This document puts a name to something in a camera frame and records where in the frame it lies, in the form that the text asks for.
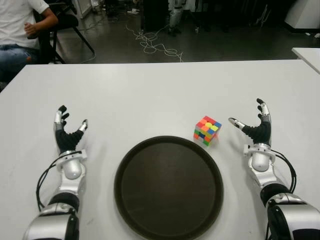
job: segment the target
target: chair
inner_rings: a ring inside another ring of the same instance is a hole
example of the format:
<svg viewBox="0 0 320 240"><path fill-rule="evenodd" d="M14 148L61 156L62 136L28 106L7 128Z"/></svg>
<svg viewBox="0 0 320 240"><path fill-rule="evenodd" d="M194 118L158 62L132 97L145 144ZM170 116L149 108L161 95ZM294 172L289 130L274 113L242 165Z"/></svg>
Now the chair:
<svg viewBox="0 0 320 240"><path fill-rule="evenodd" d="M77 14L77 10L71 0L46 0L50 9L54 12L59 20L59 23L50 29L53 32L53 49L57 49L58 31L72 28L81 40L87 45L92 54L95 54L95 50L91 47L89 42L77 29L79 25L78 19L73 14L67 14L69 10L72 10L74 14Z"/></svg>
<svg viewBox="0 0 320 240"><path fill-rule="evenodd" d="M43 17L33 10L34 19L36 22L40 22ZM56 59L65 64L65 61L57 53L57 51L50 44L50 30L40 32L37 36L28 37L29 39L38 38L39 41L39 59L38 64L48 64Z"/></svg>

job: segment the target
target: colorful cube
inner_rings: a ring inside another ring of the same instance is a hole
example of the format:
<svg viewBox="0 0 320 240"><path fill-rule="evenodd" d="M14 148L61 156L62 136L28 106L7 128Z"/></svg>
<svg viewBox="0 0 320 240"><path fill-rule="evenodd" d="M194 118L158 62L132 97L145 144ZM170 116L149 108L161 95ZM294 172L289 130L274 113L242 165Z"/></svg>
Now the colorful cube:
<svg viewBox="0 0 320 240"><path fill-rule="evenodd" d="M221 126L221 123L205 116L195 125L193 137L209 146L212 139L217 137Z"/></svg>

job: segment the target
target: tabletop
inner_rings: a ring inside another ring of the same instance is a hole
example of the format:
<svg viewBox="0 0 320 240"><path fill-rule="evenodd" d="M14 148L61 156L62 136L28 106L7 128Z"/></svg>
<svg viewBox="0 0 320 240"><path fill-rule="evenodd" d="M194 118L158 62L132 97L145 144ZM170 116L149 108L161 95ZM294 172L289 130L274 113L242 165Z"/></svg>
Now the tabletop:
<svg viewBox="0 0 320 240"><path fill-rule="evenodd" d="M294 47L292 51L320 74L320 48Z"/></svg>
<svg viewBox="0 0 320 240"><path fill-rule="evenodd" d="M58 156L55 112L66 105L66 130L83 119L89 127L86 188L81 199L81 240L140 240L121 218L114 179L125 154L139 142L163 135L193 140L195 124L209 116L222 124L206 148L220 169L224 196L219 217L199 239L264 239L266 210L253 188L244 144L252 141L228 122L258 125L256 98L272 117L272 147L297 172L295 193L320 209L318 154L320 76L302 60L194 63L28 65L0 94L1 238L21 239L36 217L36 184ZM289 186L281 160L277 175ZM42 186L47 203L59 183L53 169Z"/></svg>

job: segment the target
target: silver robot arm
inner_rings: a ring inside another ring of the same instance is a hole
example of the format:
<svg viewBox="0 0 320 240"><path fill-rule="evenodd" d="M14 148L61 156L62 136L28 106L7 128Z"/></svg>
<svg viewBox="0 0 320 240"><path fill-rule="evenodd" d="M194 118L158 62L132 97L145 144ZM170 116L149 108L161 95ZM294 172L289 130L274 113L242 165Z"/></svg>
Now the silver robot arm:
<svg viewBox="0 0 320 240"><path fill-rule="evenodd" d="M271 115L266 103L257 99L261 124L247 126L235 118L229 121L252 138L244 146L248 170L264 206L272 240L320 240L320 212L294 195L276 176L276 155L271 151Z"/></svg>
<svg viewBox="0 0 320 240"><path fill-rule="evenodd" d="M82 162L87 159L85 150L76 151L76 146L88 128L84 120L77 131L66 133L64 126L69 113L61 106L55 114L54 132L60 151L55 165L60 173L60 185L48 205L40 210L31 222L23 240L78 240L78 210L86 168Z"/></svg>

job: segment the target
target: gray floor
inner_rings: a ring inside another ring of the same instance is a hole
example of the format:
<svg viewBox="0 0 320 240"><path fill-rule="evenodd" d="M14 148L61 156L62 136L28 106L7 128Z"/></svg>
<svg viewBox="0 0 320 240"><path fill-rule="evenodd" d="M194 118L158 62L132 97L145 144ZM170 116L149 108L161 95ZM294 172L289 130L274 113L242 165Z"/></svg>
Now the gray floor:
<svg viewBox="0 0 320 240"><path fill-rule="evenodd" d="M132 32L140 29L139 16L121 14L107 19L104 15L90 13L80 21L79 29L96 51L96 58L88 64L104 63L170 63L179 62L176 56L167 56L158 51L144 53ZM283 27L232 27L228 33L213 26L210 32L203 29L195 33L195 25L189 19L181 22L182 34L169 36L166 30L158 34L153 42L164 44L167 49L183 52L184 62L242 61L242 60L282 60L296 59L293 47L320 47L320 40L304 33L291 33ZM58 33L58 52L69 64L78 64L93 55L77 34L72 30Z"/></svg>

